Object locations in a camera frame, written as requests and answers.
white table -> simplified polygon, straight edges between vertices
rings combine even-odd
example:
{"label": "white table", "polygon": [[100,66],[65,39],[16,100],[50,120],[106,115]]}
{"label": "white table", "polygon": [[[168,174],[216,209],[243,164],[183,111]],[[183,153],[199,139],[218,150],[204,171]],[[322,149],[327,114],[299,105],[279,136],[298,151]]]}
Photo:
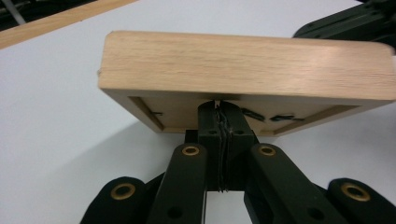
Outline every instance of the white table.
{"label": "white table", "polygon": [[[290,37],[352,0],[142,0],[0,50],[0,223],[78,223],[108,181],[165,171],[183,134],[153,133],[96,87],[113,30]],[[314,183],[362,181],[396,203],[396,104],[279,138]],[[209,192],[206,223],[249,223]]]}

light wood grain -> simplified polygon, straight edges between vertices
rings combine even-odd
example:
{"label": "light wood grain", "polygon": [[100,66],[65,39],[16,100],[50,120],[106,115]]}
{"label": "light wood grain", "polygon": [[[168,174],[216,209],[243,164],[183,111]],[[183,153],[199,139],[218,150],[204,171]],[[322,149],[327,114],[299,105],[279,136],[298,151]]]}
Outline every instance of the light wood grain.
{"label": "light wood grain", "polygon": [[[114,32],[106,38],[99,87],[163,132],[196,129],[196,108],[208,100],[268,119],[285,113],[304,119],[247,118],[256,134],[281,135],[396,99],[386,45],[231,35]],[[139,105],[124,105],[131,97]]]}
{"label": "light wood grain", "polygon": [[31,21],[0,32],[0,49],[21,43],[22,41],[46,34],[75,22],[122,7],[136,0],[98,0],[81,7],[48,16],[41,20]]}
{"label": "light wood grain", "polygon": [[377,43],[115,32],[102,89],[395,100],[392,48]]}

wood edge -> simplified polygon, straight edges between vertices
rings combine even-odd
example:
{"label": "wood edge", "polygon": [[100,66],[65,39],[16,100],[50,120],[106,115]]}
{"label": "wood edge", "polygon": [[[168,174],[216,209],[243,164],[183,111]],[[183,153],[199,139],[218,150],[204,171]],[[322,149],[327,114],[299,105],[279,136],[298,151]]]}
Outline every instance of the wood edge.
{"label": "wood edge", "polygon": [[[391,104],[393,102],[386,102],[381,105]],[[379,107],[381,105],[335,105],[329,109],[319,112],[305,119],[302,122],[294,122],[286,127],[274,131],[274,136],[281,136],[288,133],[294,133],[302,129],[311,128],[319,124],[327,123],[329,121],[344,118],[353,114],[357,114],[369,109]]]}
{"label": "wood edge", "polygon": [[146,124],[152,131],[157,133],[163,131],[161,122],[151,114],[149,108],[139,97],[119,95],[111,91],[104,92],[137,119]]}
{"label": "wood edge", "polygon": [[341,40],[341,39],[311,39],[311,38],[290,38],[286,36],[262,36],[262,35],[230,35],[230,34],[210,34],[210,33],[184,33],[184,32],[172,32],[172,31],[131,31],[131,30],[116,30],[114,31],[116,34],[115,36],[111,36],[112,38],[119,38],[118,35],[124,37],[136,37],[137,35],[181,35],[181,36],[218,36],[218,37],[233,37],[233,38],[251,38],[251,39],[261,39],[265,37],[266,39],[273,39],[273,40],[285,40],[285,41],[292,41],[299,42],[299,43],[313,43],[314,45],[328,45],[329,42],[332,44],[342,44],[348,43],[348,45],[371,45],[372,47],[376,46],[377,50],[386,50],[389,52],[389,55],[394,55],[394,48],[390,45],[379,43],[379,42],[371,42],[371,41],[361,41],[361,40]]}
{"label": "wood edge", "polygon": [[86,20],[109,10],[123,7],[137,0],[98,0],[80,7],[31,21],[24,25],[0,32],[0,49],[4,49],[31,38],[44,35],[78,21]]}
{"label": "wood edge", "polygon": [[392,99],[351,99],[351,98],[331,98],[315,95],[257,95],[247,93],[221,93],[221,92],[197,92],[197,91],[147,91],[130,90],[120,88],[108,79],[103,77],[103,72],[99,75],[99,88],[112,91],[120,95],[139,97],[182,97],[191,99],[224,100],[224,101],[271,101],[285,103],[318,104],[318,105],[385,105],[387,102],[394,102]]}

wooden strip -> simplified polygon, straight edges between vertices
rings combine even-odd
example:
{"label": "wooden strip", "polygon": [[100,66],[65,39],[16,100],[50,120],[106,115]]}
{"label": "wooden strip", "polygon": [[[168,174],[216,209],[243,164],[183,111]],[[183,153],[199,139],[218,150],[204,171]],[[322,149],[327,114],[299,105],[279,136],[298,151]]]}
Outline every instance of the wooden strip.
{"label": "wooden strip", "polygon": [[0,49],[21,43],[136,0],[98,0],[0,32]]}
{"label": "wooden strip", "polygon": [[119,103],[127,111],[133,114],[136,118],[146,124],[154,132],[162,132],[163,125],[160,121],[151,113],[150,109],[140,99],[140,97],[128,97],[125,95],[119,95],[113,91],[105,91],[114,101]]}

wooden frame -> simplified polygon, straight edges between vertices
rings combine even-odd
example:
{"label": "wooden frame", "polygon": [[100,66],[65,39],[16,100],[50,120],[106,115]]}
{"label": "wooden frame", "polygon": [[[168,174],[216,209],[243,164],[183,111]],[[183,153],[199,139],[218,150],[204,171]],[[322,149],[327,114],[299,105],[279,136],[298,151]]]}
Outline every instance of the wooden frame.
{"label": "wooden frame", "polygon": [[[278,136],[396,99],[392,48],[378,43],[113,32],[99,87],[156,132],[196,129],[199,104],[227,100],[262,114]],[[272,122],[274,115],[303,120]]]}

